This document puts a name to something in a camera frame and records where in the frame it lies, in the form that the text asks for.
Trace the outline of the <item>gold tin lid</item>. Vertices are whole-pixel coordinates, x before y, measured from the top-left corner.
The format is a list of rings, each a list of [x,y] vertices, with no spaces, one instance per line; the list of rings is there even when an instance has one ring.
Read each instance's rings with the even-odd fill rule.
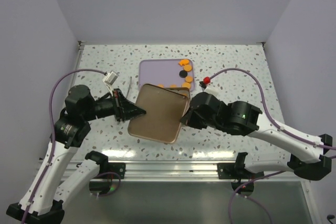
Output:
[[[135,104],[146,110],[146,115],[129,121],[128,133],[131,136],[164,144],[176,142],[182,127],[180,119],[188,110],[190,97],[144,84]]]

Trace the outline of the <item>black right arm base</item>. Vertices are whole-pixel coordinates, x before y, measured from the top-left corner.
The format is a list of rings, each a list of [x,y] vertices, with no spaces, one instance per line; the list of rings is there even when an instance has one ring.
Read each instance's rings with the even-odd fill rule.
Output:
[[[245,168],[247,152],[238,153],[234,163],[217,163],[219,179],[254,179],[264,176],[264,172],[253,173]]]

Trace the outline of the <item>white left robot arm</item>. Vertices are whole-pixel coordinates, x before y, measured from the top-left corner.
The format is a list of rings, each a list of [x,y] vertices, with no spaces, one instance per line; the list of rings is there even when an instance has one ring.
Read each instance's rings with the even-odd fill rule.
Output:
[[[21,223],[61,223],[66,204],[96,177],[121,175],[111,170],[108,157],[91,151],[72,175],[61,181],[73,156],[91,130],[92,120],[114,116],[125,122],[146,111],[129,101],[120,89],[95,100],[85,85],[72,87],[57,122],[53,123],[46,156],[28,192],[8,206],[6,214]]]

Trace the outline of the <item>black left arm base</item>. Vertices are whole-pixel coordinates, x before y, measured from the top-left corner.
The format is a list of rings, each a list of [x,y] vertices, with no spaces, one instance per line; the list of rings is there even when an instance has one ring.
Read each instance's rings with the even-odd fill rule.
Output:
[[[104,174],[103,178],[113,177],[124,179],[126,171],[126,163],[123,162],[109,162],[108,156],[91,151],[86,154],[85,159],[94,161],[99,166],[99,175]]]

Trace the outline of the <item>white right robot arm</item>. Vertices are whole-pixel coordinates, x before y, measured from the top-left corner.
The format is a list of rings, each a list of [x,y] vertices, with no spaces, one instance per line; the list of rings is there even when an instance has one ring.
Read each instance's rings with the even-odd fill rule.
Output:
[[[325,155],[326,148],[332,146],[331,136],[313,136],[272,122],[260,108],[244,101],[225,104],[214,95],[201,92],[191,99],[180,121],[194,129],[212,127],[280,148],[276,155],[238,153],[233,164],[220,166],[230,178],[255,178],[264,172],[281,171],[318,181],[332,171],[332,159]]]

